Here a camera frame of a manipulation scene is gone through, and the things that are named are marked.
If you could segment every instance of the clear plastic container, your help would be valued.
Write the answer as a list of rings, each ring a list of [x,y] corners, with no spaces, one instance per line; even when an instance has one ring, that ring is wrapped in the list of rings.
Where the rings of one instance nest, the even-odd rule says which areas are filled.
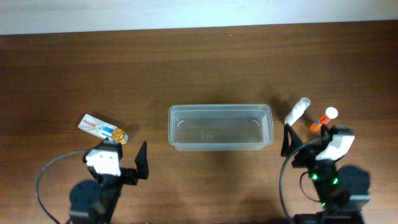
[[[175,105],[169,143],[179,151],[261,150],[274,142],[268,105]]]

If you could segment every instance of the wood grain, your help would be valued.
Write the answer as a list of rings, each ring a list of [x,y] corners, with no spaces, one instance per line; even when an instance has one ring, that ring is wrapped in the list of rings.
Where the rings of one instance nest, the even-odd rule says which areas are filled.
[[[35,201],[42,166],[100,139],[77,123],[85,113],[130,135],[122,166],[148,142],[150,176],[123,188],[113,223],[274,223],[282,218],[278,178],[286,114],[311,99],[307,119],[334,106],[331,122],[356,140],[338,163],[371,172],[368,223],[398,212],[398,22],[354,22],[206,29],[0,36],[0,222],[50,223]],[[172,105],[265,103],[275,143],[251,152],[177,152],[167,142]],[[314,138],[309,122],[296,131]],[[289,168],[290,214],[319,204]],[[55,164],[40,183],[45,206],[68,218],[69,191],[90,179],[81,156]],[[314,195],[310,182],[307,192]]]

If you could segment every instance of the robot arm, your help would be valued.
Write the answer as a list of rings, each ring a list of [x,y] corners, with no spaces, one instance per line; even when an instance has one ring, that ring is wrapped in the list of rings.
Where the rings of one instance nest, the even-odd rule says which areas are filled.
[[[70,192],[72,223],[110,223],[123,185],[137,185],[139,179],[148,178],[146,155],[147,143],[144,142],[135,160],[137,169],[120,168],[122,146],[107,139],[85,154],[83,162],[95,180],[84,180]]]
[[[307,168],[324,211],[317,214],[295,215],[296,223],[363,223],[362,207],[370,200],[370,175],[357,167],[342,167],[335,163],[349,150],[354,141],[353,132],[346,127],[334,126],[321,130],[321,144],[309,144],[294,156],[294,168]],[[285,125],[281,156],[289,157],[303,142],[294,130]]]

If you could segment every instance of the white toothpaste box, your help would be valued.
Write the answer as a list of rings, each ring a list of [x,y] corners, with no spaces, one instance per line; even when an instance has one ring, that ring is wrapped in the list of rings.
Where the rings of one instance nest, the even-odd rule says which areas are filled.
[[[83,131],[93,134],[101,139],[112,139],[112,132],[118,127],[86,114],[78,125]]]

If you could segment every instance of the black cable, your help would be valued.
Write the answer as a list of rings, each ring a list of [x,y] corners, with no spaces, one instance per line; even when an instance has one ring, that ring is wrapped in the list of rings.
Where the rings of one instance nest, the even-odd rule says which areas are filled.
[[[303,177],[305,176],[305,174],[308,174],[308,173],[309,173],[308,171],[305,171],[305,172],[302,173],[301,176],[300,176],[300,189],[301,189],[301,192],[303,192],[303,194],[304,194],[308,199],[310,199],[311,201],[313,201],[313,202],[321,202],[320,200],[311,198],[310,196],[308,196],[308,195],[304,192],[303,185],[302,185],[302,181],[303,181]]]
[[[38,202],[39,205],[40,205],[40,208],[41,208],[41,209],[44,211],[44,213],[45,213],[49,218],[51,218],[51,220],[53,220],[56,224],[61,224],[61,223],[60,223],[54,216],[52,216],[52,215],[44,208],[44,205],[43,205],[42,201],[40,200],[40,197],[39,197],[39,182],[40,182],[40,179],[42,178],[44,172],[45,172],[54,162],[57,162],[58,160],[63,159],[63,158],[66,158],[66,157],[68,157],[68,156],[72,156],[72,155],[75,155],[75,154],[81,154],[81,153],[87,153],[87,152],[89,152],[89,151],[90,151],[90,150],[78,150],[78,151],[73,151],[73,152],[68,152],[68,153],[62,154],[61,156],[58,156],[58,157],[52,159],[50,162],[48,162],[48,163],[43,167],[42,171],[40,171],[40,174],[39,174],[39,176],[38,176],[38,178],[37,178],[37,180],[36,180],[36,186],[35,186],[36,199],[37,199],[37,202]]]
[[[288,219],[288,221],[289,221],[290,224],[294,224],[294,221],[293,221],[293,219],[289,216],[289,214],[287,213],[286,206],[285,206],[285,203],[284,203],[284,197],[283,197],[283,194],[282,194],[283,181],[284,181],[284,172],[285,172],[286,165],[287,165],[287,163],[289,162],[290,158],[291,158],[292,156],[294,156],[296,153],[298,153],[300,150],[302,150],[303,148],[305,148],[305,147],[307,147],[307,146],[309,146],[309,145],[311,145],[311,144],[313,144],[313,143],[315,143],[315,142],[320,141],[321,139],[322,139],[321,137],[318,137],[318,138],[316,138],[316,139],[312,139],[311,141],[306,142],[305,144],[302,144],[301,146],[299,146],[298,148],[296,148],[292,153],[290,153],[290,154],[286,157],[286,160],[285,160],[284,164],[282,165],[282,169],[280,170],[280,177],[279,177],[279,199],[280,199],[280,204],[282,205],[282,209],[283,209],[283,211],[284,211],[284,213],[285,213],[285,216],[287,217],[287,219]]]

